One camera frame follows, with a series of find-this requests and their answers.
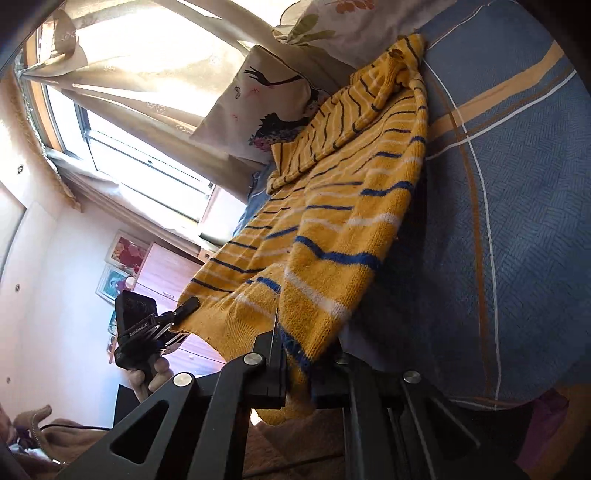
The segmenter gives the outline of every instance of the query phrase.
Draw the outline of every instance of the screw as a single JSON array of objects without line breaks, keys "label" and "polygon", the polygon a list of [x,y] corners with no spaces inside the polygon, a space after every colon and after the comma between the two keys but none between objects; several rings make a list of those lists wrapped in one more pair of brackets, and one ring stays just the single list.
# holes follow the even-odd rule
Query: screw
[{"label": "screw", "polygon": [[349,360],[347,360],[346,355],[343,353],[343,355],[338,357],[337,360],[335,360],[335,362],[339,365],[347,365],[349,363]]},{"label": "screw", "polygon": [[177,387],[186,387],[191,383],[191,375],[189,374],[178,374],[174,377],[173,383]]},{"label": "screw", "polygon": [[409,370],[408,372],[404,372],[402,378],[406,383],[419,383],[421,381],[421,374],[414,370]]},{"label": "screw", "polygon": [[247,365],[258,365],[262,362],[262,355],[258,353],[248,353],[244,356],[244,363]]}]

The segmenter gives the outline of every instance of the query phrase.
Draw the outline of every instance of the picture frame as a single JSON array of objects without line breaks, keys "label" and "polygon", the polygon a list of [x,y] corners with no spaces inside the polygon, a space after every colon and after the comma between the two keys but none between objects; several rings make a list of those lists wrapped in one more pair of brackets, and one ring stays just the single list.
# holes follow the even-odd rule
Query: picture frame
[{"label": "picture frame", "polygon": [[105,261],[129,275],[137,277],[149,248],[150,246],[146,242],[119,230],[109,247]]},{"label": "picture frame", "polygon": [[109,327],[107,328],[107,330],[111,335],[117,336],[117,315],[115,314],[114,310],[111,315],[111,320],[109,321]]},{"label": "picture frame", "polygon": [[110,264],[105,265],[99,285],[96,288],[96,294],[114,305],[117,295],[125,290],[125,279],[127,277],[129,277],[127,272],[119,270]]}]

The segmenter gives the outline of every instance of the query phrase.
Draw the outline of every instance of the drawer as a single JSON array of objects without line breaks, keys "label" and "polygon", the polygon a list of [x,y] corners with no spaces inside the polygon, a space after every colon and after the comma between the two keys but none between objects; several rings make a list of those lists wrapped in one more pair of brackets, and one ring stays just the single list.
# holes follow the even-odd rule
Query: drawer
[{"label": "drawer", "polygon": [[152,244],[137,283],[177,302],[199,268],[200,264]]},{"label": "drawer", "polygon": [[195,377],[202,377],[219,372],[224,366],[221,362],[187,352],[182,348],[164,357],[170,363],[170,368],[175,374],[189,372],[195,375]]},{"label": "drawer", "polygon": [[201,337],[191,333],[185,341],[181,344],[180,348],[186,350],[190,353],[196,353],[197,355],[201,355],[205,358],[209,358],[210,360],[215,360],[216,362],[226,363],[224,358],[217,352],[217,350],[209,345],[205,340]]},{"label": "drawer", "polygon": [[203,263],[207,263],[207,261],[213,257],[215,255],[214,252],[210,251],[210,250],[205,250],[204,248],[202,248],[199,251],[199,255],[197,256],[197,258],[199,260],[201,260]]},{"label": "drawer", "polygon": [[177,308],[177,302],[175,300],[171,300],[168,297],[165,297],[164,295],[161,295],[160,293],[151,290],[150,288],[139,283],[135,284],[134,292],[156,300],[156,310],[158,315],[162,315],[164,312],[175,311]]}]

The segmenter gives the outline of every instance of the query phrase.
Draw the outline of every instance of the hand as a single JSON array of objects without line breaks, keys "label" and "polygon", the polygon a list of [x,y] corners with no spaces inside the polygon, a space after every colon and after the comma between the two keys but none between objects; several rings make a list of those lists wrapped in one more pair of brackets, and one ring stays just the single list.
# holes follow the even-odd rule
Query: hand
[{"label": "hand", "polygon": [[[173,371],[170,369],[170,364],[168,360],[163,357],[158,358],[154,362],[154,369],[156,370],[156,375],[148,385],[148,389],[151,392],[155,392],[158,390],[162,385],[164,385],[168,380],[173,377]],[[144,380],[145,374],[141,370],[127,370],[129,384],[133,389],[135,396],[138,397],[140,402],[144,401],[148,398],[148,392],[145,389]]]}]

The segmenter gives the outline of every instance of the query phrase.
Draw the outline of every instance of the floral pillow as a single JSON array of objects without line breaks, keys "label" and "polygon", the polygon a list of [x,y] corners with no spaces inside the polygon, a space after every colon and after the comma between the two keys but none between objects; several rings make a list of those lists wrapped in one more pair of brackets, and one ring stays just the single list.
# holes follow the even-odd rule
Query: floral pillow
[{"label": "floral pillow", "polygon": [[[280,40],[322,48],[356,69],[423,26],[456,0],[314,0]],[[289,9],[284,13],[289,17]]]},{"label": "floral pillow", "polygon": [[271,145],[294,140],[328,97],[257,45],[192,138],[267,164]]}]

